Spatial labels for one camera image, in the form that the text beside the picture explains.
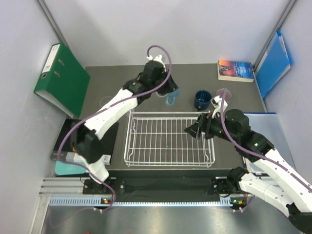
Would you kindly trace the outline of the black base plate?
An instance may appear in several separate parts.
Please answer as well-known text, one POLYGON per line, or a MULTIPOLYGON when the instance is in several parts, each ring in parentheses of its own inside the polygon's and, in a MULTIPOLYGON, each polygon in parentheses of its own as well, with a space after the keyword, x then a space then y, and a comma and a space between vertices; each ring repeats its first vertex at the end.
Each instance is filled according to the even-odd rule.
POLYGON ((226 185, 229 169, 110 170, 107 187, 87 179, 84 195, 117 195, 116 201, 195 202, 218 201, 219 197, 241 196, 237 186, 226 185))

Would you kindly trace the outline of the pink mug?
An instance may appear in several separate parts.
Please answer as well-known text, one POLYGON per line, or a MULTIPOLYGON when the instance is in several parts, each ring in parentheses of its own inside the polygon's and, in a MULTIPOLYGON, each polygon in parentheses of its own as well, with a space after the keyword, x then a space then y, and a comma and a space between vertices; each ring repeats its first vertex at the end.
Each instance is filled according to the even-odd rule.
POLYGON ((228 102, 232 99, 232 93, 228 89, 220 88, 216 91, 217 96, 223 97, 223 94, 225 94, 225 101, 228 102))

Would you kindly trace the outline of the blue folder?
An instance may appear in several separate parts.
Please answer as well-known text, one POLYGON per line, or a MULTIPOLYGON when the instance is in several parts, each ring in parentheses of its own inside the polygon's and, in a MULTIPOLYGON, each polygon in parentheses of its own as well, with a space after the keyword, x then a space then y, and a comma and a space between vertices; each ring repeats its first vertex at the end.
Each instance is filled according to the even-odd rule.
POLYGON ((262 98, 290 70, 292 62, 283 35, 277 30, 256 70, 256 81, 262 98))

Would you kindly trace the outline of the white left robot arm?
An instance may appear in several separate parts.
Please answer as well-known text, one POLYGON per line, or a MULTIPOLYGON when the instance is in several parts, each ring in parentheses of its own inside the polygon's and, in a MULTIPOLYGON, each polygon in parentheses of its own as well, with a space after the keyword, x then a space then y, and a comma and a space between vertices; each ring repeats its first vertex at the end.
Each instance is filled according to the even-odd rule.
POLYGON ((102 138, 123 115, 149 99, 153 93, 162 97, 177 91, 178 86, 169 72, 162 56, 149 56, 143 71, 135 79, 127 81, 112 100, 71 133, 71 146, 84 162, 99 193, 108 192, 111 186, 104 164, 105 145, 102 138))

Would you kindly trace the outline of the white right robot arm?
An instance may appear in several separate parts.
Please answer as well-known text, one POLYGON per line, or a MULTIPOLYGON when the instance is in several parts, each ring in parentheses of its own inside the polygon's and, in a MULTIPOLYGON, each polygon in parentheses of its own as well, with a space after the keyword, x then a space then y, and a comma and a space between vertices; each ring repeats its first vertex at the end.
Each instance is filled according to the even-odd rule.
POLYGON ((237 167, 227 176, 229 190, 244 191, 262 199, 277 208, 300 232, 312 232, 312 185, 285 161, 266 137, 251 129, 249 118, 241 110, 232 109, 216 116, 202 113, 185 132, 195 139, 218 137, 233 143, 243 158, 278 185, 271 185, 237 167))

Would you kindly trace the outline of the black book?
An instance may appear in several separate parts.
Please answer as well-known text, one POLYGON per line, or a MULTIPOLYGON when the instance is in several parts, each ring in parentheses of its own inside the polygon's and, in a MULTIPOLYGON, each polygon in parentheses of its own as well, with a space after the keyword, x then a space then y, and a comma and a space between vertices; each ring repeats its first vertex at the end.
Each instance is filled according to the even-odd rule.
MULTIPOLYGON (((67 132, 71 129, 72 125, 76 124, 78 122, 77 119, 66 119, 63 127, 60 131, 60 134, 57 138, 57 141, 55 143, 54 149, 51 153, 50 159, 55 161, 57 160, 57 151, 59 149, 59 146, 63 140, 63 138, 66 136, 67 132)), ((110 129, 105 133, 103 138, 100 140, 101 144, 104 146, 104 154, 103 154, 103 162, 105 165, 110 165, 111 158, 114 151, 115 141, 117 137, 117 131, 118 131, 119 123, 115 123, 110 129)), ((60 160, 66 160, 68 162, 76 162, 76 163, 83 163, 82 158, 74 152, 74 150, 71 148, 70 145, 70 139, 67 139, 61 154, 60 154, 60 160)))

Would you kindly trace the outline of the dark blue mug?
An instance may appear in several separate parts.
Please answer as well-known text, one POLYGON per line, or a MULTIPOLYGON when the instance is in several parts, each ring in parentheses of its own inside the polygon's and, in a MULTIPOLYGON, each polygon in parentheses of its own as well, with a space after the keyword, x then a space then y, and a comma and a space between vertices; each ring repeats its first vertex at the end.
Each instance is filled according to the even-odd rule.
POLYGON ((208 109, 212 95, 206 90, 199 90, 195 94, 194 107, 197 111, 205 111, 208 109))

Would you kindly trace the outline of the light blue mug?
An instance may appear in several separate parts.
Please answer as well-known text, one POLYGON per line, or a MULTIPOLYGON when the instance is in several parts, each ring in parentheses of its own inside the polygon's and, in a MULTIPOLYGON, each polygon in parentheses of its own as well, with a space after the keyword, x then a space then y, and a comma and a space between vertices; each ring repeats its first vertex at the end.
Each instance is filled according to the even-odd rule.
POLYGON ((158 97, 160 98, 165 98, 165 104, 167 106, 172 106, 175 102, 175 99, 176 97, 179 95, 180 91, 179 89, 175 89, 174 91, 168 93, 168 94, 159 94, 159 93, 156 93, 158 97))

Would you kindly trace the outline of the paperback book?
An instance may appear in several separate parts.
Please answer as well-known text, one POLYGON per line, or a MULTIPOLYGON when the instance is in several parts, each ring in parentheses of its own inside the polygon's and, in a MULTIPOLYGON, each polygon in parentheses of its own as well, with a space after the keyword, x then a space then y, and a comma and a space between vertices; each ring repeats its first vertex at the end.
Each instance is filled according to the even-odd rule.
POLYGON ((223 81, 254 81, 254 70, 250 62, 219 60, 217 74, 218 80, 223 81))

